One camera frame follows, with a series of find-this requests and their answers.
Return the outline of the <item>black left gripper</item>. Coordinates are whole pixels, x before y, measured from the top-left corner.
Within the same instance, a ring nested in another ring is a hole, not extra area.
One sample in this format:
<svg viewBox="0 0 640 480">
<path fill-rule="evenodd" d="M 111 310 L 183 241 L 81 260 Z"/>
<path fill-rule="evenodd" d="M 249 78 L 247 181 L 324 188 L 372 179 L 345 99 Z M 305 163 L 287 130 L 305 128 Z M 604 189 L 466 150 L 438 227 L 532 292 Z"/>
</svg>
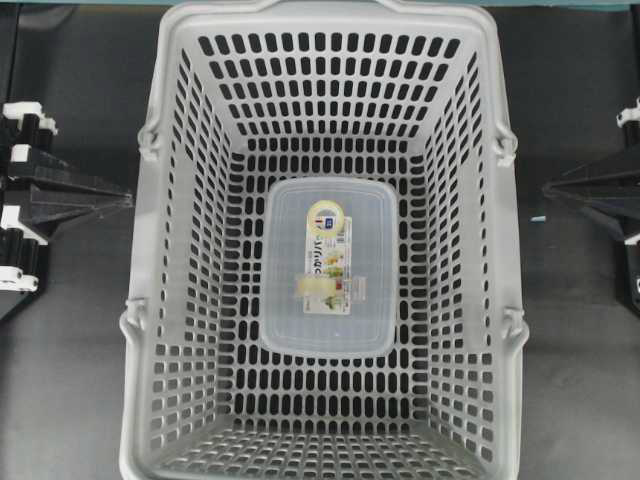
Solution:
<svg viewBox="0 0 640 480">
<path fill-rule="evenodd" d="M 1 290 L 37 291 L 57 231 L 134 204 L 132 193 L 52 154 L 56 121 L 36 101 L 1 107 Z"/>
</svg>

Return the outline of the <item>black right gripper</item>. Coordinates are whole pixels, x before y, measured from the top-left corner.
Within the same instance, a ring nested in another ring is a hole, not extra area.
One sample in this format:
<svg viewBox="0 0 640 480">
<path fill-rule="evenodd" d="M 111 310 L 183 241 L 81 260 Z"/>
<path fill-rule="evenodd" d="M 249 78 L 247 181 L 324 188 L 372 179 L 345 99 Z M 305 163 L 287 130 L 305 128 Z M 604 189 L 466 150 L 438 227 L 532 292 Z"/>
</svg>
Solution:
<svg viewBox="0 0 640 480">
<path fill-rule="evenodd" d="M 640 98 L 616 115 L 625 147 L 640 142 Z M 547 182 L 544 195 L 573 208 L 626 245 L 639 243 L 639 161 L 604 160 L 580 166 Z"/>
</svg>

